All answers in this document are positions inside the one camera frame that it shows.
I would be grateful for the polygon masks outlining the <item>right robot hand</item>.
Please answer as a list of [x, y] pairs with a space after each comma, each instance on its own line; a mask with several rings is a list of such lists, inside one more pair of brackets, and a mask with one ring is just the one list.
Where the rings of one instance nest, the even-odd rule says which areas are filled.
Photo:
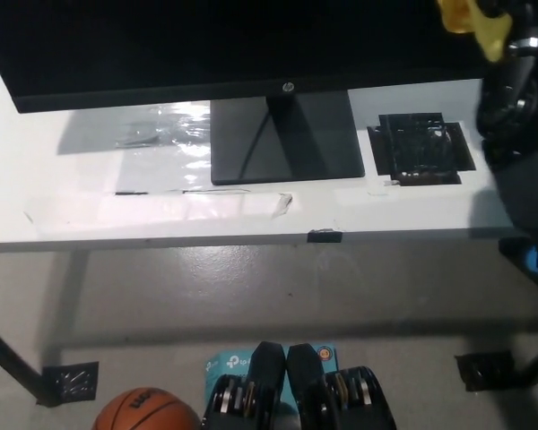
[[484, 47], [505, 44], [538, 28], [538, 1], [473, 1], [474, 33]]

